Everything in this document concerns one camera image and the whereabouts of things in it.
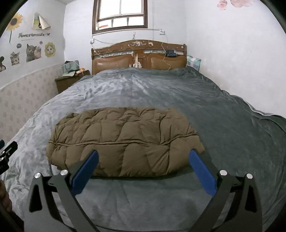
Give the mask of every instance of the brown puffer jacket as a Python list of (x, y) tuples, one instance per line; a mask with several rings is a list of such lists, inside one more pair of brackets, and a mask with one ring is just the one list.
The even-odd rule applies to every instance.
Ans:
[(166, 175), (189, 165), (191, 149), (204, 151), (196, 130), (175, 109), (107, 107), (61, 119), (46, 155), (61, 170), (92, 149), (99, 153), (93, 175), (105, 177)]

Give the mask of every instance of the window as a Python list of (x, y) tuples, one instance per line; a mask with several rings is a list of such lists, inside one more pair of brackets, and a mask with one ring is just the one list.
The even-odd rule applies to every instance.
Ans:
[(147, 0), (94, 0), (92, 33), (147, 28)]

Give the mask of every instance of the cat sticker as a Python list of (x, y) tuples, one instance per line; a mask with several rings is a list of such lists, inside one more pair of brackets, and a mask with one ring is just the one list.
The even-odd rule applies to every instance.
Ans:
[(47, 57), (51, 57), (51, 56), (54, 56), (55, 55), (55, 45), (51, 42), (48, 42), (46, 45), (45, 45), (45, 55)]
[(18, 53), (12, 52), (11, 53), (10, 59), (11, 59), (12, 65), (17, 65), (20, 63), (19, 54), (20, 54), (20, 52), (18, 52)]
[(0, 72), (6, 70), (6, 67), (2, 64), (3, 60), (4, 60), (4, 56), (1, 56), (0, 57)]
[(26, 49), (26, 54), (27, 54), (27, 59), (26, 62), (30, 62), (36, 59), (41, 58), (41, 47), (37, 47), (37, 46), (33, 46), (33, 45), (29, 45), (27, 44), (27, 49)]

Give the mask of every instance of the checkered pillow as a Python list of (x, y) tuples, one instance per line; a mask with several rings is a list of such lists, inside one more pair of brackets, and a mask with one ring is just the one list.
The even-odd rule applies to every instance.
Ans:
[(195, 68), (198, 71), (200, 69), (200, 62), (201, 61), (202, 61), (201, 59), (198, 59), (196, 57), (189, 56), (189, 55), (187, 56), (187, 65)]

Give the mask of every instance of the nightstand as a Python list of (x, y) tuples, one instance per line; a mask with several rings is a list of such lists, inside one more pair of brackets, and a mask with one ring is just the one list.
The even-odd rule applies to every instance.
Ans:
[(90, 75), (89, 70), (85, 70), (83, 73), (78, 73), (72, 77), (59, 77), (55, 79), (57, 85), (57, 91), (59, 93), (65, 91), (67, 88), (71, 87), (75, 82), (79, 81), (83, 76)]

